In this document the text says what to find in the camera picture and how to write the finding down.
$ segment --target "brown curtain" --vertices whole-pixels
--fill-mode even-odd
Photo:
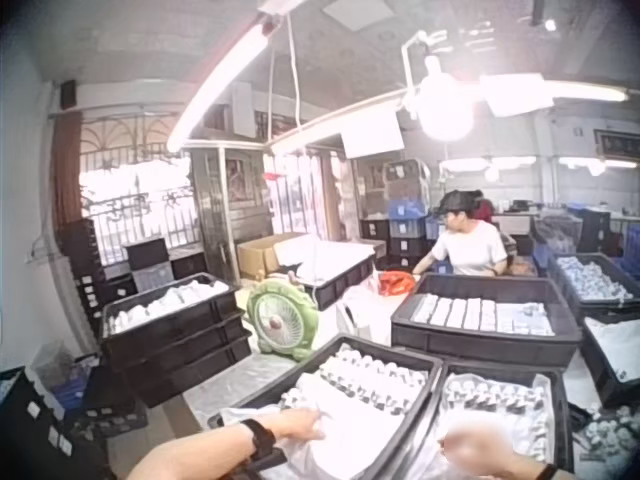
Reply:
[[[53,218],[56,233],[82,218],[80,194],[80,133],[82,112],[69,112],[55,120],[51,145]]]

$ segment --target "table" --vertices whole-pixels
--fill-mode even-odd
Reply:
[[[373,341],[390,345],[391,313],[395,311],[405,297],[406,295],[387,297],[382,302],[386,304],[386,309],[380,312],[381,314],[377,316],[377,321],[372,324],[371,334]],[[319,328],[313,343],[314,350],[325,345],[339,333],[337,308],[337,304],[334,304],[327,310],[319,312]],[[247,324],[245,327],[253,330],[251,325]],[[250,343],[253,354],[249,358],[184,392],[184,400],[203,430],[212,428],[212,422],[210,421],[219,414],[222,408],[237,404],[296,365],[289,358],[260,353],[257,347],[256,335],[251,337]],[[579,352],[576,352],[564,372],[564,382],[569,402],[585,409],[594,404],[601,405],[595,383]],[[582,453],[584,453],[582,447],[574,442],[576,475],[583,480],[595,480],[605,477],[602,470],[604,465],[599,462],[581,461],[580,455]]]

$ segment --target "hand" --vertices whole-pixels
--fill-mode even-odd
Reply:
[[[271,430],[277,439],[322,440],[324,434],[314,429],[320,412],[306,408],[284,410],[273,415],[256,418],[265,428]]]
[[[440,446],[449,462],[476,476],[504,476],[515,457],[501,432],[489,427],[449,432]]]

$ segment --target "woman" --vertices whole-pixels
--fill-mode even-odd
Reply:
[[[507,269],[507,253],[498,229],[473,218],[474,200],[469,193],[447,193],[438,209],[444,215],[447,231],[413,269],[421,275],[436,261],[449,257],[458,275],[499,276]]]
[[[318,417],[318,412],[311,410],[285,410],[253,421],[272,434],[272,441],[282,438],[309,441],[322,438],[314,428]],[[256,443],[260,442],[256,441],[254,431],[245,424],[174,440],[156,447],[143,458],[128,480],[215,480],[249,459],[256,452]],[[552,465],[518,455],[500,432],[489,428],[451,432],[440,440],[440,447],[449,462],[473,475],[506,480],[574,478]]]

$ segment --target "smartwatch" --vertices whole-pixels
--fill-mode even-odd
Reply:
[[[547,464],[547,466],[544,467],[544,470],[540,472],[540,475],[536,477],[536,480],[551,480],[556,476],[556,473],[558,473],[558,467]]]
[[[243,420],[240,423],[253,433],[253,445],[256,447],[256,453],[251,455],[251,460],[260,460],[273,453],[276,437],[271,430],[267,430],[259,422],[252,419]]]

